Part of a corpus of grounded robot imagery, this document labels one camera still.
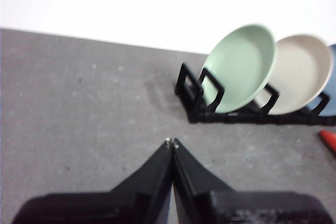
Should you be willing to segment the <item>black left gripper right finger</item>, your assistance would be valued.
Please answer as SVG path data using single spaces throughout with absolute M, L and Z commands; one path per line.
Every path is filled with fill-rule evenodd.
M 321 201 L 294 191 L 236 191 L 172 140 L 175 191 L 190 223 L 325 223 Z

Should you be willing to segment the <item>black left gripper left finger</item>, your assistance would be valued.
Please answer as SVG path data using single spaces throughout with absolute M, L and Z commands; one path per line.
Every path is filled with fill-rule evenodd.
M 26 201 L 13 223 L 156 223 L 172 184 L 169 139 L 110 191 L 55 193 Z

